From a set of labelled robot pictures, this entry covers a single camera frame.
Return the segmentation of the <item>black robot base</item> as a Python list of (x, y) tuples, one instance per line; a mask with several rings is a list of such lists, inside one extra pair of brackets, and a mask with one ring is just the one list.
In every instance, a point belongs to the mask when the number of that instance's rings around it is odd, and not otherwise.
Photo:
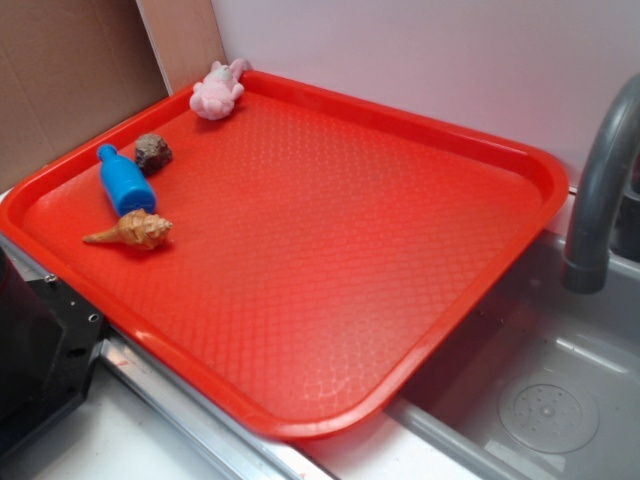
[(86, 399), (104, 316), (61, 279), (26, 280), (1, 253), (1, 460)]

